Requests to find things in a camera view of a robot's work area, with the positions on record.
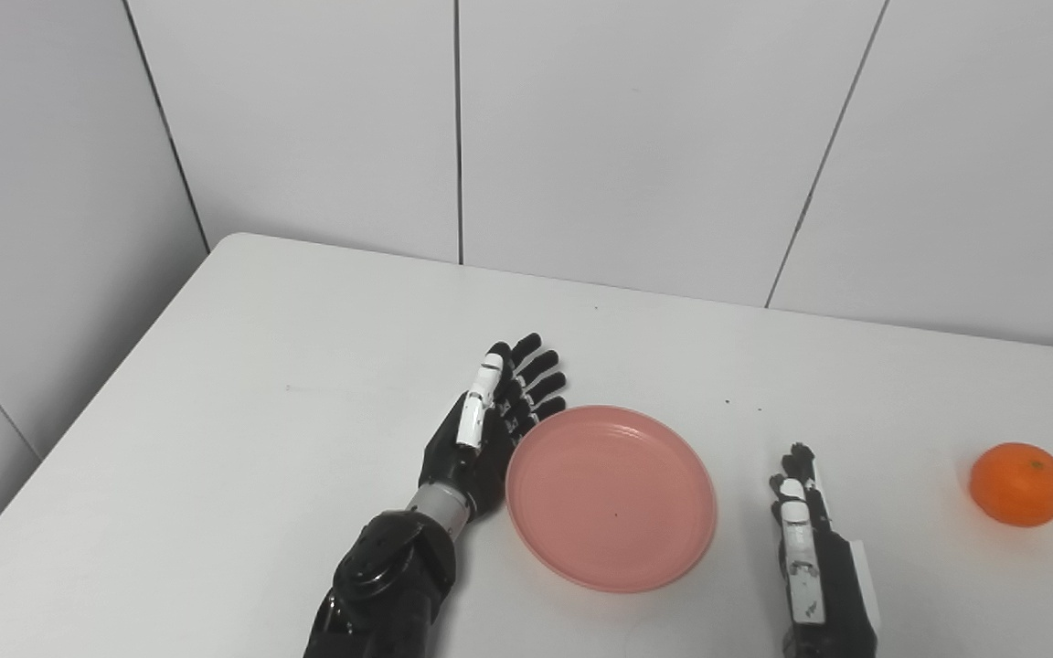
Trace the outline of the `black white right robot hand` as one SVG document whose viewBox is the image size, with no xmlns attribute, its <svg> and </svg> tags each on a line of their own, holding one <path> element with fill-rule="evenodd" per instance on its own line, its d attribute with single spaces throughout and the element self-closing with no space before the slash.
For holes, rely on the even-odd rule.
<svg viewBox="0 0 1053 658">
<path fill-rule="evenodd" d="M 814 451 L 795 442 L 769 480 L 790 625 L 784 657 L 875 657 L 880 611 L 865 543 L 835 531 Z"/>
</svg>

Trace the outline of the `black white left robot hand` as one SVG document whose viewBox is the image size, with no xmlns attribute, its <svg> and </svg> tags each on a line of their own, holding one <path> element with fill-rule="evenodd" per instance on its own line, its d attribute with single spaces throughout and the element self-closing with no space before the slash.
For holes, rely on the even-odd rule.
<svg viewBox="0 0 1053 658">
<path fill-rule="evenodd" d="M 538 333 L 486 351 L 471 386 L 428 441 L 418 484 L 444 484 L 463 497 L 472 520 L 505 497 L 509 460 L 526 434 L 567 408 L 559 355 Z"/>
</svg>

